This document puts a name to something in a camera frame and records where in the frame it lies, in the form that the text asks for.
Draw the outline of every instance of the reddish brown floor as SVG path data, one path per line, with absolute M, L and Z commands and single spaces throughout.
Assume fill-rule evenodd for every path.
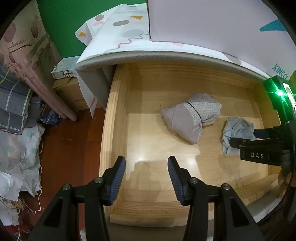
M 93 119 L 89 110 L 78 112 L 78 120 L 63 120 L 56 128 L 46 126 L 42 136 L 43 151 L 40 155 L 42 174 L 41 211 L 29 214 L 35 225 L 51 199 L 65 183 L 80 186 L 99 175 L 100 151 L 105 111 L 98 108 Z M 26 199 L 27 205 L 36 210 L 38 198 Z M 84 210 L 80 207 L 79 227 L 84 227 Z

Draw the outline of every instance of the orange triangle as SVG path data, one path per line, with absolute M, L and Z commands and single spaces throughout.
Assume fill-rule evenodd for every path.
M 141 20 L 143 16 L 131 16 L 131 17 Z
M 86 37 L 86 34 L 84 32 L 80 32 L 80 34 L 78 35 L 78 37 Z

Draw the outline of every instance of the green wall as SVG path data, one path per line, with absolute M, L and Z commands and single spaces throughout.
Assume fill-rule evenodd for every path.
M 37 0 L 45 29 L 63 58 L 79 56 L 85 49 L 85 45 L 74 33 L 86 20 L 121 3 L 145 2 L 145 0 Z

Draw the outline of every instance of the blue gripper pad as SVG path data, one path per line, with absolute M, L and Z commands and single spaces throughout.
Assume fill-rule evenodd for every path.
M 125 170 L 126 159 L 123 156 L 118 156 L 114 166 L 105 170 L 102 176 L 105 181 L 102 195 L 103 205 L 110 206 L 117 199 Z
M 188 180 L 191 178 L 187 169 L 180 168 L 176 158 L 168 158 L 168 172 L 172 181 L 177 200 L 183 206 L 190 205 L 193 192 L 190 190 Z

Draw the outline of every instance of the light blue folded cloth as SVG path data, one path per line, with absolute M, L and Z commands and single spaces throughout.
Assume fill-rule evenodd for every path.
M 231 137 L 256 140 L 254 136 L 254 124 L 244 118 L 229 116 L 223 130 L 222 153 L 227 156 L 239 156 L 239 149 L 233 148 L 229 144 Z

